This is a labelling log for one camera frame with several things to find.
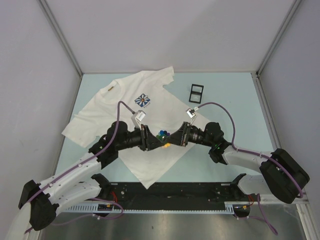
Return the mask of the rainbow plush flower brooch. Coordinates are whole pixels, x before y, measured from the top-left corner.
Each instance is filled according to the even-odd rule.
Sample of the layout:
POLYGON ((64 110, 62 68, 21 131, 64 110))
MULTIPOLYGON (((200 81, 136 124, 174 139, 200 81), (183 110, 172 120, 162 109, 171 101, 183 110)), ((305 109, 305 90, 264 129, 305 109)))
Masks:
MULTIPOLYGON (((156 135, 156 138, 158 139, 158 140, 160 140, 160 141, 164 141, 167 137, 169 137, 170 136, 170 133, 169 132, 167 132, 166 130, 160 130, 159 132, 158 132, 158 134, 156 135)), ((170 143, 165 143, 163 146, 162 146, 162 148, 164 148, 164 149, 166 149, 166 148, 169 148, 171 146, 171 144, 170 143)))

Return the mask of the white t-shirt with daisy print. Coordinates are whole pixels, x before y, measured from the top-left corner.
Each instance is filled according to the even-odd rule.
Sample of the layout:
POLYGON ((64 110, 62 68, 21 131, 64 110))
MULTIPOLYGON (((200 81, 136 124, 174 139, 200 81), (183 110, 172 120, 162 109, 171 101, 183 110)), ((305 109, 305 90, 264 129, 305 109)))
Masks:
MULTIPOLYGON (((86 148, 97 137, 106 134, 117 119, 125 122, 129 131, 143 124, 153 135, 160 131, 172 134, 183 122, 191 120, 186 113, 188 106, 164 89, 173 80, 174 69, 171 66, 114 79, 75 114, 62 134, 86 148)), ((193 147, 193 143, 151 151, 134 147, 121 150, 119 158, 148 189, 193 147)))

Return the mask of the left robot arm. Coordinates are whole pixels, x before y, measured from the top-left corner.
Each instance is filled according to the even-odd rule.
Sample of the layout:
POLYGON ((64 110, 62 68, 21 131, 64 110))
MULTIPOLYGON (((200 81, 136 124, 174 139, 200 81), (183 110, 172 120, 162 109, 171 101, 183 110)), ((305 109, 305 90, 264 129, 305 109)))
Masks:
POLYGON ((5 239, 26 240, 30 231, 46 228, 68 207, 88 199, 107 199, 110 183, 100 172, 118 158, 119 151, 134 147, 151 151, 164 146, 169 136, 165 130, 155 136, 143 124, 128 131, 125 122, 115 121, 88 153, 64 172, 39 183, 30 180, 24 184, 19 212, 5 239))

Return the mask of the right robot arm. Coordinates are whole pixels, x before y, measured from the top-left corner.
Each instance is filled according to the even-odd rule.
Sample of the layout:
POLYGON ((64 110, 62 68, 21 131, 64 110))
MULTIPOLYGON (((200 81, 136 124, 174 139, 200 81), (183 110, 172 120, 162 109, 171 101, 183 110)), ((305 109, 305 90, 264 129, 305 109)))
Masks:
POLYGON ((236 147, 234 142, 224 138, 224 132, 217 122, 209 122, 204 130, 184 122, 170 135, 160 138, 166 144, 185 147, 188 143, 209 147, 211 160, 217 164, 240 166, 259 173, 259 179, 243 176, 230 188, 231 196, 242 201, 250 194, 260 194, 266 188, 267 194, 291 204, 303 198, 303 188, 310 181, 309 175, 284 149, 273 152, 255 152, 236 147))

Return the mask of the black open display box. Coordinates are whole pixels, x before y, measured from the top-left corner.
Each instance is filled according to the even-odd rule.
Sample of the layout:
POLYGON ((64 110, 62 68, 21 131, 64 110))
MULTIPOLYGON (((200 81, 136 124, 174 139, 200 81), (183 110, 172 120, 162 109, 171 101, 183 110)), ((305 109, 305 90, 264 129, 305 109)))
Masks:
POLYGON ((194 104, 201 104, 204 86, 200 84, 192 84, 189 94, 189 102, 194 104))

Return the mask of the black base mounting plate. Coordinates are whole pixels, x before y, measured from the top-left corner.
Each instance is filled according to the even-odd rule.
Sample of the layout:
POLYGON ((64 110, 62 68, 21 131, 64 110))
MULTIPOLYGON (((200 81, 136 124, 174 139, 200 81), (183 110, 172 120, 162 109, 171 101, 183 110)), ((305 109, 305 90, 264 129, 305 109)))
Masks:
POLYGON ((206 197, 214 201, 236 202, 257 200, 256 194, 243 193, 230 182, 156 182, 148 189, 138 182, 112 182, 110 191, 119 201, 135 196, 206 197))

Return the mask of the aluminium front frame rail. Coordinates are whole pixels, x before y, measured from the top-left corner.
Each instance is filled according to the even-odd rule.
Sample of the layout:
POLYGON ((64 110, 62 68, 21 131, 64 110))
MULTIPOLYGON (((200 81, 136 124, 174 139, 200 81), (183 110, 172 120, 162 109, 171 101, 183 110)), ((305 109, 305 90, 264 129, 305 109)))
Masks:
MULTIPOLYGON (((286 204, 286 202, 279 200, 272 194, 261 194, 260 202, 263 204, 286 204)), ((308 203, 309 203, 309 200, 307 195, 305 194, 303 198, 295 198, 291 204, 308 204, 308 203)))

